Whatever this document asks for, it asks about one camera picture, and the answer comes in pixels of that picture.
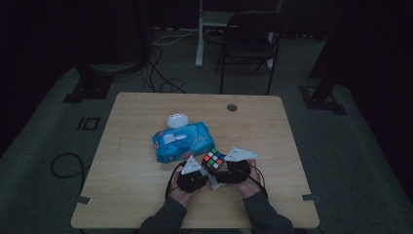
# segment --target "person's left hand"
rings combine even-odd
[[[188,207],[189,202],[191,202],[192,198],[195,197],[195,195],[197,195],[197,193],[200,191],[200,189],[192,192],[192,193],[188,193],[183,191],[178,184],[176,183],[176,181],[178,180],[178,175],[179,172],[175,173],[175,176],[173,178],[173,183],[172,186],[170,187],[170,194],[169,196],[175,200],[176,202],[180,203],[182,206],[184,206],[185,208]]]

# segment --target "gray carpet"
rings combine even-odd
[[[158,32],[163,34],[183,32]],[[157,68],[166,79],[177,78],[191,94],[217,94],[219,72],[214,72],[219,36],[207,35],[204,66],[195,67],[197,41],[186,37],[162,49]],[[333,94],[348,115],[308,110],[298,85],[316,85],[309,73],[323,42],[313,39],[282,41],[273,83],[273,96],[282,98],[316,203],[320,229],[324,233],[413,233],[413,207],[402,191],[374,135],[368,129],[349,90],[336,86]],[[159,51],[154,49],[151,61]],[[106,72],[125,65],[97,65]],[[62,153],[78,154],[85,165],[94,159],[100,137],[115,97],[120,92],[152,92],[149,70],[120,75],[112,83],[107,99],[62,103],[79,75],[69,70],[50,90],[29,123],[0,159],[0,231],[9,233],[79,233],[70,225],[75,204],[71,197],[80,191],[81,177],[57,178],[51,162]],[[225,94],[260,95],[269,71],[253,67],[228,68]],[[157,89],[162,78],[153,73]],[[171,82],[180,85],[180,81]],[[99,117],[94,131],[78,130],[82,118]],[[61,174],[79,170],[74,158],[56,163]],[[317,229],[308,233],[320,233]],[[89,229],[86,233],[132,233],[129,229]],[[208,230],[204,233],[232,233]]]

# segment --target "dark wall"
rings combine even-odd
[[[292,33],[323,39],[332,27],[343,0],[283,0],[282,10],[294,16]],[[272,10],[278,0],[204,0],[205,11]],[[197,28],[199,0],[153,0],[152,22],[161,28]]]
[[[349,0],[311,76],[352,91],[413,201],[412,12],[409,1]]]
[[[0,155],[75,64],[144,59],[142,1],[0,2]]]

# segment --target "white lid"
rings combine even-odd
[[[188,122],[188,116],[182,113],[171,115],[168,118],[168,125],[173,129],[183,127],[187,125]]]

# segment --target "person's right hand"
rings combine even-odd
[[[195,197],[195,195],[197,195],[197,193],[199,192],[200,189],[192,192],[192,193],[188,193],[183,191],[179,185],[176,183],[178,181],[178,177],[179,177],[179,172],[175,173],[175,176],[173,178],[173,183],[171,186],[171,191],[169,192],[169,196],[175,200],[176,202],[180,203],[182,206],[184,206],[185,208],[188,207],[189,203],[191,202],[192,198]]]
[[[255,169],[256,167],[255,159],[250,159],[246,161],[250,164],[250,166],[252,166],[250,167],[251,173],[249,174],[249,176],[257,180],[258,182],[261,182],[261,177],[259,173],[257,172],[257,170]],[[247,178],[245,181],[241,183],[234,183],[232,185],[235,188],[237,188],[237,190],[241,193],[241,196],[243,198],[248,198],[254,195],[255,193],[261,191],[261,187],[258,184],[256,184],[254,181],[252,181],[250,178]]]

